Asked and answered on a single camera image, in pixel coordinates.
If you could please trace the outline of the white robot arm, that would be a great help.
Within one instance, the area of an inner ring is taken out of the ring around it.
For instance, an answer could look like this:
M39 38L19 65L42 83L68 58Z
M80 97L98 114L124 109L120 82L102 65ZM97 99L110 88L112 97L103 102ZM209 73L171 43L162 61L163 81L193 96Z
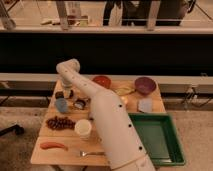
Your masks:
M73 84L90 99L90 114L112 171L156 171L121 98L79 74L70 59L56 65L63 85Z

